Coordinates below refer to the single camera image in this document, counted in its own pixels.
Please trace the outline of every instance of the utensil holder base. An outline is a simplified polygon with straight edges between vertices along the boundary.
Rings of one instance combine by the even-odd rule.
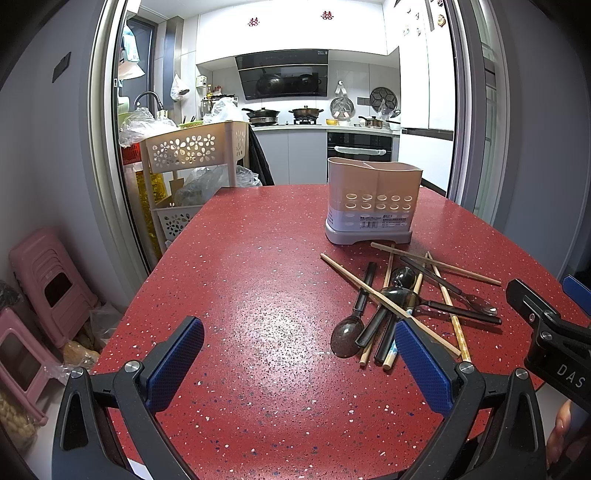
[[[407,232],[340,232],[334,230],[328,221],[324,224],[326,238],[335,245],[353,245],[367,240],[390,240],[396,244],[409,244],[413,231]]]

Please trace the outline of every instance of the faucet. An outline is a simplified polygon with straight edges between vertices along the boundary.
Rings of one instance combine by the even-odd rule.
[[[141,99],[143,96],[146,96],[146,95],[151,95],[156,99],[156,105],[158,106],[158,111],[164,110],[164,105],[162,105],[160,98],[158,98],[158,95],[156,95],[154,92],[144,92],[144,93],[141,93],[140,95],[138,95],[138,97],[135,99],[135,102],[134,102],[134,109],[135,110],[138,109],[139,99]]]

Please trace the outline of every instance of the product label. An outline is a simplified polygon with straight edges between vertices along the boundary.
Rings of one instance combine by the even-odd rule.
[[[329,206],[328,224],[339,232],[408,232],[410,212],[341,212]]]

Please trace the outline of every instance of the oven handle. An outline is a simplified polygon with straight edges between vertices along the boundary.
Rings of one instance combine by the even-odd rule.
[[[373,150],[371,148],[333,147],[339,153],[352,155],[385,155],[385,150]]]

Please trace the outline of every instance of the blue textured pad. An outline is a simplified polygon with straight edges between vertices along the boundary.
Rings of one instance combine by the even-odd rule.
[[[447,417],[453,407],[451,383],[405,321],[396,324],[396,345],[431,410]]]
[[[581,307],[587,315],[591,315],[591,291],[572,276],[562,281],[562,291]]]
[[[156,413],[168,408],[201,350],[204,338],[205,330],[201,320],[194,319],[147,381],[146,406],[150,412]]]

